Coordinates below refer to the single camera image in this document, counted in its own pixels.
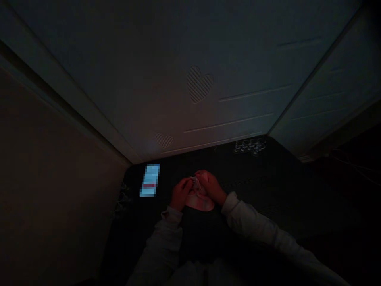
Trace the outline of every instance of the wall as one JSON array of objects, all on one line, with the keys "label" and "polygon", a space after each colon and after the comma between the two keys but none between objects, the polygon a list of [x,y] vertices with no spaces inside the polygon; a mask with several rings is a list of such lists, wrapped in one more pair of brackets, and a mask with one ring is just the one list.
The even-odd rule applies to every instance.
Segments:
[{"label": "wall", "polygon": [[0,68],[2,285],[95,276],[129,166]]}]

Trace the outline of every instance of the phone screen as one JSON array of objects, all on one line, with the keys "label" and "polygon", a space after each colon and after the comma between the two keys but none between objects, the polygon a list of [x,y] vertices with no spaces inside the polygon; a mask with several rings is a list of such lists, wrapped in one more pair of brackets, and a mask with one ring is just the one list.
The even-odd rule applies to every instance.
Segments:
[{"label": "phone screen", "polygon": [[156,185],[159,178],[159,165],[148,164],[146,172],[143,177],[142,188],[140,189],[141,197],[154,197],[156,196]]}]

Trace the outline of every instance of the cable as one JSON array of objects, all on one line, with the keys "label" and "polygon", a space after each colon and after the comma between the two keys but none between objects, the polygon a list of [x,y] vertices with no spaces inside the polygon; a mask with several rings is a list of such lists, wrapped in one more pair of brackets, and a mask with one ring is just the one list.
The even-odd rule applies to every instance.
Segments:
[{"label": "cable", "polygon": [[[341,152],[345,153],[343,150],[340,150],[340,149],[334,149],[333,151],[341,151]],[[351,165],[351,166],[356,166],[357,168],[361,168],[361,169],[365,169],[365,170],[368,170],[368,171],[371,171],[371,172],[375,172],[375,173],[380,173],[381,174],[381,171],[373,170],[373,169],[369,169],[369,168],[366,168],[366,167],[363,167],[363,166],[359,166],[359,165],[356,165],[356,164],[345,162],[345,161],[343,161],[343,160],[333,156],[332,154],[331,154],[331,156],[332,156],[332,158],[334,158],[334,159],[336,159],[336,160],[338,160],[338,161],[340,161],[340,162],[342,162],[344,164]]]},{"label": "cable", "polygon": [[331,154],[331,156],[332,156],[333,158],[335,158],[336,160],[338,160],[338,161],[340,161],[340,162],[343,162],[343,163],[345,163],[345,164],[351,165],[351,166],[352,166],[358,173],[360,173],[360,175],[362,175],[364,178],[366,178],[367,180],[371,181],[373,184],[376,184],[377,186],[381,187],[381,184],[380,184],[380,183],[377,183],[377,182],[373,181],[372,179],[370,179],[369,177],[367,177],[366,175],[364,175],[364,174],[363,174],[360,170],[358,170],[357,168],[363,168],[363,169],[365,169],[365,170],[369,170],[369,171],[376,172],[376,173],[379,173],[379,171],[375,171],[375,170],[372,170],[372,169],[369,169],[369,168],[366,168],[366,167],[363,167],[363,166],[359,166],[359,165],[352,164],[351,161],[349,160],[349,156],[348,156],[348,154],[347,154],[346,152],[344,152],[343,150],[340,150],[340,149],[334,149],[334,151],[341,151],[341,152],[343,152],[343,153],[346,155],[346,158],[347,158],[348,162],[345,162],[345,161],[343,161],[343,160],[340,160],[340,159],[336,158],[335,156],[333,156],[333,155]]}]

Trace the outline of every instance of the heart decoration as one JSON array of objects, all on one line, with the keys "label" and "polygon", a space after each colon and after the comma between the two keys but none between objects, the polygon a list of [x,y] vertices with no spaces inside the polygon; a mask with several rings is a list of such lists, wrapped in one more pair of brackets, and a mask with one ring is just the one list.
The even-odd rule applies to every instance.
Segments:
[{"label": "heart decoration", "polygon": [[200,68],[191,66],[188,71],[187,85],[192,102],[198,103],[203,100],[212,88],[213,82],[213,77],[210,74],[201,77]]},{"label": "heart decoration", "polygon": [[168,148],[169,146],[172,145],[173,143],[173,137],[171,136],[163,136],[162,134],[160,133],[156,133],[155,134],[155,140],[157,141],[157,143],[159,144],[159,146],[161,148]]}]

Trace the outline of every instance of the white door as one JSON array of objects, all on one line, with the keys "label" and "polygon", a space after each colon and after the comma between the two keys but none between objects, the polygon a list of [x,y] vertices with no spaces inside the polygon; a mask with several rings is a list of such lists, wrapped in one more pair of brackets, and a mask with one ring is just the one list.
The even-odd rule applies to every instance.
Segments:
[{"label": "white door", "polygon": [[10,5],[141,162],[267,133],[359,1]]}]

